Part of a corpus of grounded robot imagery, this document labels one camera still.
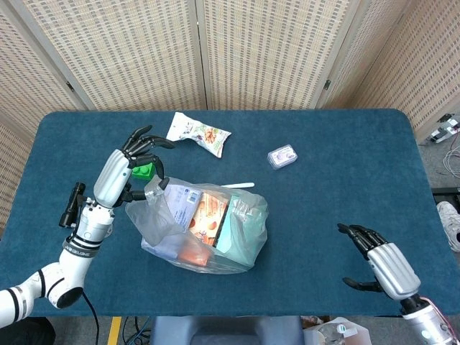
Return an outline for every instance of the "white sneaker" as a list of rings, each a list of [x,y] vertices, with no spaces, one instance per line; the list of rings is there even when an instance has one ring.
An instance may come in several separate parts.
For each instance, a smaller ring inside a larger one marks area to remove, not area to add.
[[[460,214],[447,201],[441,201],[437,206],[448,244],[454,252],[460,252]]]

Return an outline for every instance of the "silver robotic hand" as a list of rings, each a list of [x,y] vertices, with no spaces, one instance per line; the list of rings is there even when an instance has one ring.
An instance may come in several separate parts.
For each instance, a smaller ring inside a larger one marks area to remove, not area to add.
[[[338,224],[338,227],[354,242],[376,278],[374,282],[356,282],[345,277],[345,284],[356,290],[384,292],[399,301],[403,318],[422,344],[460,344],[439,309],[429,299],[419,296],[420,279],[394,243],[360,225]]]
[[[94,185],[94,198],[83,196],[85,185],[76,183],[59,222],[61,227],[73,228],[63,243],[59,262],[43,267],[18,286],[0,291],[0,328],[30,315],[35,298],[47,298],[56,308],[66,308],[82,296],[90,263],[111,232],[113,208],[123,202],[145,199],[143,190],[130,191],[128,180],[134,167],[152,162],[163,179],[159,185],[166,187],[163,164],[148,151],[156,146],[172,149],[174,144],[144,135],[151,128],[135,130],[123,147],[111,154]]]

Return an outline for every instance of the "plastic bag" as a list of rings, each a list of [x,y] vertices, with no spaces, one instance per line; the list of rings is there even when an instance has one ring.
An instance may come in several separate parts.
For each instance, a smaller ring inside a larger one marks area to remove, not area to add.
[[[126,205],[126,213],[143,236],[143,249],[175,266],[195,272],[225,275],[246,272],[254,266],[267,241],[265,220],[268,210],[262,196],[218,185],[194,185],[175,178],[170,178],[168,186],[162,190],[159,181],[155,176],[146,185],[147,200]],[[207,227],[195,229],[198,228],[197,222],[202,223],[202,219],[197,218],[198,211],[189,224],[186,224],[183,210],[174,211],[173,215],[165,194],[168,188],[177,186],[186,188],[189,193],[187,201],[191,203],[197,197],[191,191],[198,191],[197,209],[212,208],[212,211],[203,209],[203,212],[205,217],[216,215],[216,220],[211,218]]]

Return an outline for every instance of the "clear plastic container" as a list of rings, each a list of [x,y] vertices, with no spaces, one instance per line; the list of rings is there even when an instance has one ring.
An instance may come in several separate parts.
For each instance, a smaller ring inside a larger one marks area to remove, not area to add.
[[[275,170],[294,162],[296,159],[297,154],[290,145],[280,147],[268,154],[268,162]]]

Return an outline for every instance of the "table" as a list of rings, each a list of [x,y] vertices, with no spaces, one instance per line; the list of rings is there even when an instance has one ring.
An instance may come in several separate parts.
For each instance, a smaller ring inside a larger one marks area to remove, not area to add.
[[[131,131],[165,136],[174,111],[57,112],[41,122],[0,242],[0,289],[58,259],[68,230],[58,221],[75,181],[86,194]],[[232,132],[218,159],[190,140],[156,149],[167,175],[192,183],[255,182],[267,199],[268,241],[240,275],[200,275],[140,248],[123,208],[86,276],[98,314],[397,315],[385,295],[352,290],[342,277],[372,271],[336,223],[363,224],[395,242],[422,280],[420,292],[460,311],[459,270],[439,221],[405,115],[391,109],[185,111]],[[298,160],[273,170],[267,153],[291,144]],[[144,181],[134,187],[142,188]],[[35,316],[90,315],[83,299],[65,310],[36,300]]]

